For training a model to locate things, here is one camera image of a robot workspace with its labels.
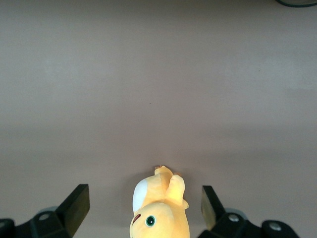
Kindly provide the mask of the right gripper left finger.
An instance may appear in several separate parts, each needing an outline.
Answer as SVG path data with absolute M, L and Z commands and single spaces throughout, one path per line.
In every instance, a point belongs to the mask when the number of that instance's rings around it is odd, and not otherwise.
M 14 229 L 16 238 L 72 238 L 90 210 L 89 185 L 78 185 L 57 207 L 37 213 Z

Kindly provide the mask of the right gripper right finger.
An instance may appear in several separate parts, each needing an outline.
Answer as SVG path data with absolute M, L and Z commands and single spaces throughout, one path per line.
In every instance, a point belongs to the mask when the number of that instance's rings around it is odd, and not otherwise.
M 207 229 L 202 238 L 296 238 L 297 233 L 286 223 L 265 220 L 260 226 L 249 221 L 240 210 L 224 208 L 213 187 L 202 186 L 201 211 Z

